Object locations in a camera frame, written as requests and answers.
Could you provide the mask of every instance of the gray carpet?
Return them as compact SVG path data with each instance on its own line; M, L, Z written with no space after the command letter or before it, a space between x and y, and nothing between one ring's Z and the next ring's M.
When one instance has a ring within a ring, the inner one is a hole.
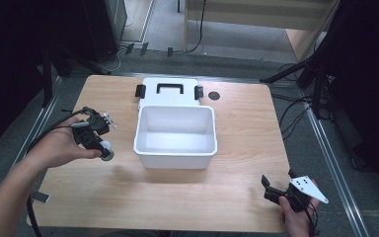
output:
M168 58L166 57L166 52L151 52L140 57L138 53L138 50L136 50L129 55L120 55L121 67L119 70L113 72L113 75L128 73L192 75L199 77L208 76L215 80L259 83L258 79L277 73L281 66L280 63L263 62L260 60L189 54L177 54ZM87 68L76 63L72 63L72 66L74 72L70 78L64 79L64 86L60 90L60 98L55 105L48 124L55 122L65 115L61 111L62 109L73 109L86 78L91 74ZM116 59L114 58L112 61L107 62L105 66L115 67ZM290 85L293 85L293 82L282 80L271 86L271 91L274 94L296 98L301 97L300 91ZM0 181L6 176L18 150L37 118L42 97L42 93L39 93L0 139ZM273 99L273 102L279 118L291 103L280 99ZM302 104L294 106L284 118L282 127L290 124L303 110L304 105ZM344 150L336 127L330 121L325 122L325 127L328 131L328 136L334 143L333 148L339 155L339 162L349 186L363 210L364 218L371 235L379 236L379 176L374 173L360 173L353 170L348 163L348 154ZM321 236L353 236L338 191L307 117L300 120L291 136L284 140L284 145L291 168L299 175L309 175L315 179L320 189L330 200L329 204L321 204L318 208L318 229L321 230ZM35 189L38 189L42 177L38 179ZM43 228L42 232L44 236L83 236L86 230L77 228ZM26 223L25 214L20 221L17 236L34 236L31 227ZM253 233L250 236L280 235Z

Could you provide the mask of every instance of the white container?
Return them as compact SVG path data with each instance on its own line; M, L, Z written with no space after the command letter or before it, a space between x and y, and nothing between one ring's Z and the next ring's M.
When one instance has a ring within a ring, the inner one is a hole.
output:
M217 152L214 110L207 106L140 108L134 151L146 168L206 169Z

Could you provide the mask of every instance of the white lid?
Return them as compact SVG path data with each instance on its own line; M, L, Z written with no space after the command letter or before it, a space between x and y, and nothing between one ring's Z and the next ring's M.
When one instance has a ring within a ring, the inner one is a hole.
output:
M146 77L143 79L146 86L144 99L140 98L139 108L145 106L199 106L195 99L195 79Z

